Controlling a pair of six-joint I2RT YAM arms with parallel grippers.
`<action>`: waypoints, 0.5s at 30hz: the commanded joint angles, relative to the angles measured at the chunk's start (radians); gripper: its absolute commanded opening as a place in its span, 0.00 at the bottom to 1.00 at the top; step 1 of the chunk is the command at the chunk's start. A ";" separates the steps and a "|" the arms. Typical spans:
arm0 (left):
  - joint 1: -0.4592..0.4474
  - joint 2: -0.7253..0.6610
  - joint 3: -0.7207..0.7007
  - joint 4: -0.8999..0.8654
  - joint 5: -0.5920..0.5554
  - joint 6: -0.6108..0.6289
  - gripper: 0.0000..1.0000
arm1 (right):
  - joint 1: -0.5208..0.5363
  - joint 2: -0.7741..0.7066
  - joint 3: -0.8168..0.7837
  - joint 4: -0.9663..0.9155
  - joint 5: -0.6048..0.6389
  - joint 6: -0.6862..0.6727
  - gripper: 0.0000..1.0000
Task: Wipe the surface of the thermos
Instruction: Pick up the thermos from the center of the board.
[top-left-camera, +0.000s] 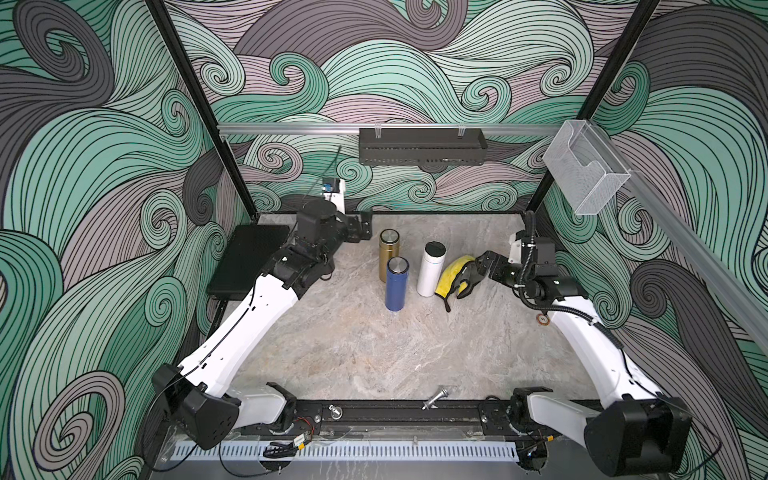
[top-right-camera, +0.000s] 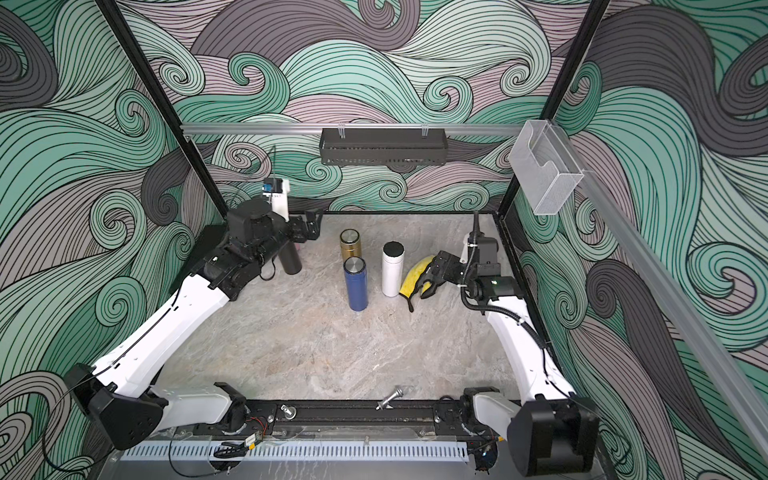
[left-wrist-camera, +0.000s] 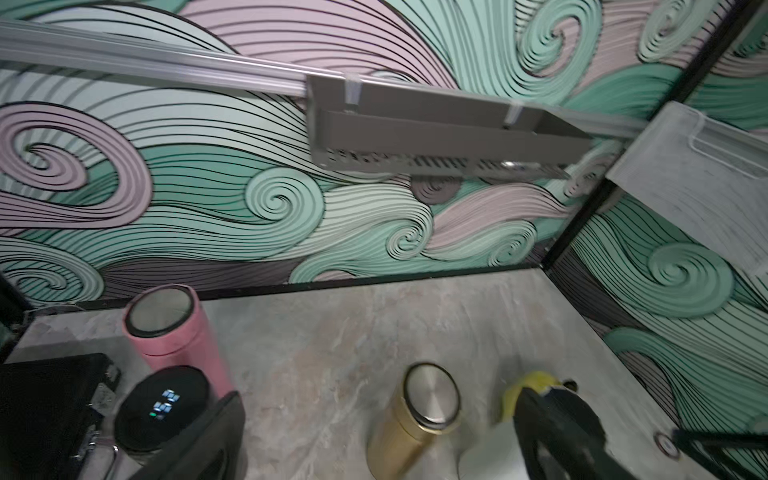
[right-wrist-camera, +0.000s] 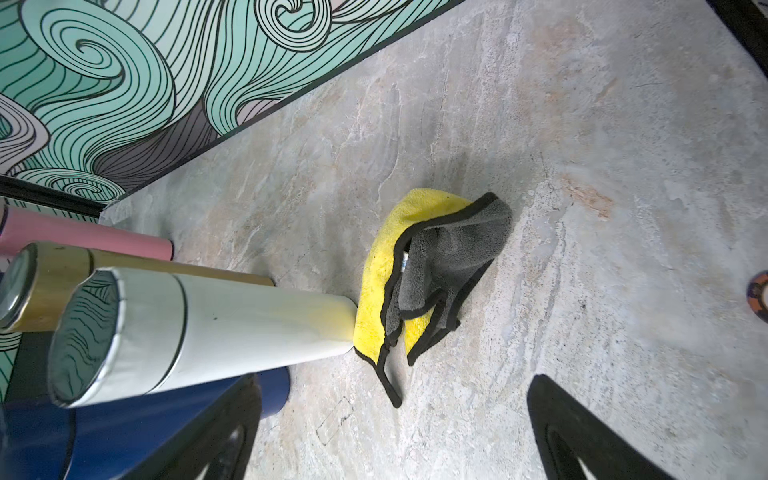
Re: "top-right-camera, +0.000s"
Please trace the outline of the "black thermos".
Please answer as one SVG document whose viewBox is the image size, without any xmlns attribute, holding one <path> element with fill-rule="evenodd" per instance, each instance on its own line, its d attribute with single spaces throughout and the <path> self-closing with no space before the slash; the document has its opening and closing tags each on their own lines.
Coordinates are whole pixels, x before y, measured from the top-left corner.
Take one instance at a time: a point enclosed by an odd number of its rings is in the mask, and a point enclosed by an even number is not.
<svg viewBox="0 0 768 480">
<path fill-rule="evenodd" d="M 278 252 L 278 258 L 287 275 L 296 275 L 302 270 L 302 261 L 296 245 L 288 241 Z"/>
</svg>

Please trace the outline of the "yellow grey cleaning cloth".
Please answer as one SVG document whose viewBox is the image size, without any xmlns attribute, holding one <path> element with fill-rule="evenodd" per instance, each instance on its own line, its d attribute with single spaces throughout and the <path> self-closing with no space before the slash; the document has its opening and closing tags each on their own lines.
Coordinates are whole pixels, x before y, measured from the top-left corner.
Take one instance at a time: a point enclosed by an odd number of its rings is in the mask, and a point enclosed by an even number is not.
<svg viewBox="0 0 768 480">
<path fill-rule="evenodd" d="M 407 273 L 405 280 L 403 281 L 398 295 L 406 300 L 406 304 L 410 313 L 415 311 L 412 303 L 412 296 L 415 292 L 425 294 L 432 286 L 430 281 L 424 281 L 418 286 L 419 278 L 430 266 L 431 262 L 435 258 L 434 255 L 429 255 L 419 262 L 417 262 Z"/>
</svg>

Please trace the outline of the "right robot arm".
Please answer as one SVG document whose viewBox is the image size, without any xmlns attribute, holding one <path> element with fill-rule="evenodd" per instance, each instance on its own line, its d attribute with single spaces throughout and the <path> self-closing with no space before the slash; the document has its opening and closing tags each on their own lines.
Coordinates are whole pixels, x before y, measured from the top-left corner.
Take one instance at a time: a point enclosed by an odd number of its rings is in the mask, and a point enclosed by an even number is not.
<svg viewBox="0 0 768 480">
<path fill-rule="evenodd" d="M 496 391 L 471 393 L 471 418 L 507 442 L 524 477 L 590 472 L 600 426 L 595 403 L 578 396 L 555 365 L 534 328 L 522 287 L 501 272 L 496 240 L 471 234 L 465 251 L 463 257 L 439 252 L 415 289 L 427 297 L 442 284 L 457 286 L 462 304 L 485 316 L 511 365 L 519 400 Z"/>
</svg>

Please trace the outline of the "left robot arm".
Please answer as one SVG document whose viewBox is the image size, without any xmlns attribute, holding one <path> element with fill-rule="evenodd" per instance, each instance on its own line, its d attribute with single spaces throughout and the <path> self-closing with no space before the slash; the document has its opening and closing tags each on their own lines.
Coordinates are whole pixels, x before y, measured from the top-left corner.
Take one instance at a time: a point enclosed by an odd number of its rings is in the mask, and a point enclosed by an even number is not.
<svg viewBox="0 0 768 480">
<path fill-rule="evenodd" d="M 117 450 L 159 431 L 208 424 L 226 435 L 247 423 L 245 397 L 226 382 L 163 389 L 154 381 L 205 320 L 234 301 L 281 251 L 320 236 L 322 212 L 284 218 L 264 198 L 228 211 L 200 233 L 172 283 L 170 298 L 122 343 L 91 365 L 75 364 L 65 383 L 82 413 Z"/>
</svg>

